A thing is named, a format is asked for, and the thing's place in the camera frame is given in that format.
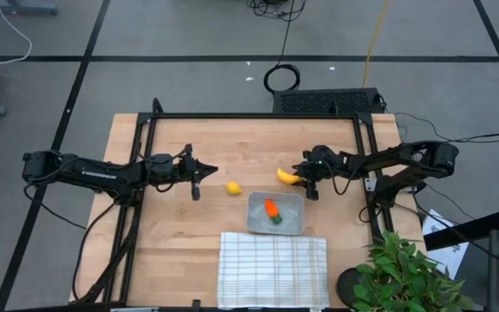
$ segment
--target gray floor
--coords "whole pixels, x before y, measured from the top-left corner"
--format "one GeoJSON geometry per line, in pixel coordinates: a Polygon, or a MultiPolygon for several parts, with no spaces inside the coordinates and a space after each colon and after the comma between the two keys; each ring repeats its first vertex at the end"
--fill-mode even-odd
{"type": "MultiPolygon", "coordinates": [[[[375,55],[496,55],[472,1],[392,2],[375,55]]],[[[86,48],[101,0],[58,3],[59,16],[10,16],[32,39],[33,55],[82,55],[86,48]]],[[[483,3],[499,35],[499,0],[483,3]]],[[[287,54],[364,55],[381,6],[380,0],[309,1],[292,25],[287,54]]],[[[94,54],[275,55],[285,26],[255,17],[244,1],[112,0],[94,54]]],[[[0,17],[0,55],[20,55],[25,49],[25,42],[0,17]]],[[[0,282],[29,207],[22,194],[22,155],[50,146],[79,65],[25,62],[0,69],[0,104],[8,109],[0,118],[0,282]]],[[[101,158],[113,115],[148,110],[154,96],[167,112],[269,112],[272,98],[262,76],[272,65],[91,63],[62,151],[101,158]]],[[[364,64],[295,65],[301,71],[301,89],[311,89],[360,87],[364,64]]],[[[279,73],[271,82],[286,88],[291,79],[279,73]]],[[[499,63],[372,63],[368,85],[379,88],[391,112],[429,119],[442,135],[499,132],[499,63]]],[[[404,140],[436,139],[427,124],[405,116],[398,119],[407,128],[404,140]]],[[[473,217],[499,211],[499,143],[459,148],[456,173],[431,185],[473,217]]],[[[44,201],[85,224],[92,198],[80,188],[52,185],[44,201]]],[[[422,192],[419,200],[447,218],[467,220],[431,191],[422,192]]],[[[68,300],[81,234],[41,212],[9,309],[68,300]]]]}

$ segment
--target yellow toy lemon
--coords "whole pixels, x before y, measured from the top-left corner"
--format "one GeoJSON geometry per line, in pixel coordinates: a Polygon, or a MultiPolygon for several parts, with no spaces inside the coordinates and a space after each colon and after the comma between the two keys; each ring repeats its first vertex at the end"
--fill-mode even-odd
{"type": "Polygon", "coordinates": [[[232,195],[236,195],[242,192],[242,187],[236,182],[229,182],[226,184],[226,191],[232,195]]]}
{"type": "Polygon", "coordinates": [[[276,171],[276,177],[281,180],[282,183],[287,184],[287,185],[292,185],[295,182],[298,182],[301,180],[300,177],[295,176],[293,174],[289,174],[282,170],[281,168],[278,168],[276,171]]]}

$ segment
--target yellow cable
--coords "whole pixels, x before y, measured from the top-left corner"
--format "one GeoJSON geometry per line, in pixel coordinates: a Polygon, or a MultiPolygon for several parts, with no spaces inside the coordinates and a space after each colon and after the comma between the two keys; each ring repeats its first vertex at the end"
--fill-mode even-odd
{"type": "Polygon", "coordinates": [[[367,83],[367,73],[369,71],[369,59],[371,59],[371,52],[373,51],[373,45],[375,40],[377,40],[377,36],[380,32],[380,25],[382,25],[382,21],[385,19],[386,10],[388,9],[388,5],[390,4],[390,0],[385,0],[385,4],[382,6],[382,12],[380,12],[379,20],[377,21],[377,26],[374,28],[373,37],[371,38],[371,43],[369,43],[369,50],[367,51],[367,58],[365,60],[365,73],[363,74],[363,84],[362,88],[365,87],[367,83]]]}

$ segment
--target white cable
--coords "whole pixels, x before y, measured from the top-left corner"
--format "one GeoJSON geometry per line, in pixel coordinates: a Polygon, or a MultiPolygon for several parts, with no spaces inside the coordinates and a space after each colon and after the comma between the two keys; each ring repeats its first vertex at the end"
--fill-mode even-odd
{"type": "Polygon", "coordinates": [[[1,7],[0,7],[0,14],[1,14],[1,17],[5,20],[5,22],[7,22],[7,24],[14,30],[16,31],[16,33],[20,36],[22,36],[24,39],[26,39],[26,41],[28,42],[29,44],[29,47],[28,47],[28,52],[26,52],[26,55],[23,56],[23,57],[19,57],[17,59],[14,59],[14,60],[8,60],[8,61],[5,61],[5,62],[0,62],[0,65],[4,65],[4,64],[10,64],[12,62],[19,62],[19,61],[22,61],[24,59],[26,59],[27,57],[30,56],[30,52],[32,51],[32,41],[27,37],[25,36],[20,30],[18,30],[17,28],[15,28],[15,26],[13,26],[13,24],[11,24],[8,20],[7,20],[7,17],[5,17],[5,14],[3,13],[3,11],[1,10],[1,7]]]}

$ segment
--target black pot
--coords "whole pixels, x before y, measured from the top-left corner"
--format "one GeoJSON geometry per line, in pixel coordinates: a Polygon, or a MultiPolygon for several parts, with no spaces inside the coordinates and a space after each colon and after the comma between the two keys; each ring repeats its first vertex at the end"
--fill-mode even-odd
{"type": "Polygon", "coordinates": [[[353,308],[356,302],[353,294],[353,286],[360,283],[361,273],[355,268],[350,268],[342,272],[336,281],[336,295],[349,308],[353,308]]]}

